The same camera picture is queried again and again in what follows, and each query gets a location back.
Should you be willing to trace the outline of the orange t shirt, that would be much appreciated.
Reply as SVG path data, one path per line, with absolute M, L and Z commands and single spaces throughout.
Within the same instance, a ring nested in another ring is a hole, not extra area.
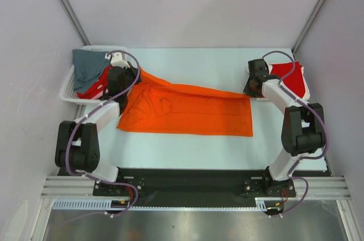
M 253 136 L 250 99 L 244 94 L 173 84 L 141 72 L 118 129 L 161 134 Z

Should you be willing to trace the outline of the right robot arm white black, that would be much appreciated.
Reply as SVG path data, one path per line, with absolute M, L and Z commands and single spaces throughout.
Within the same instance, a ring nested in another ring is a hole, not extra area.
M 249 77 L 243 93 L 253 98 L 271 101 L 283 114 L 281 150 L 263 175 L 262 189 L 268 196 L 276 196 L 288 185 L 295 168 L 310 154 L 326 146 L 324 111 L 318 103 L 308 103 L 284 84 L 295 72 L 297 64 L 283 77 L 270 73 L 264 59 L 248 62 Z

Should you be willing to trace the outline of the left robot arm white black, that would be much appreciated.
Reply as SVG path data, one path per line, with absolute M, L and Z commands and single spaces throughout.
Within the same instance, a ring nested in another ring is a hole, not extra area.
M 106 189 L 115 196 L 125 191 L 126 182 L 118 177 L 118 167 L 101 158 L 98 133 L 122 115 L 129 102 L 129 91 L 140 82 L 139 68 L 109 69 L 106 99 L 83 117 L 60 123 L 55 152 L 57 167 L 70 175 L 86 174 L 106 181 Z

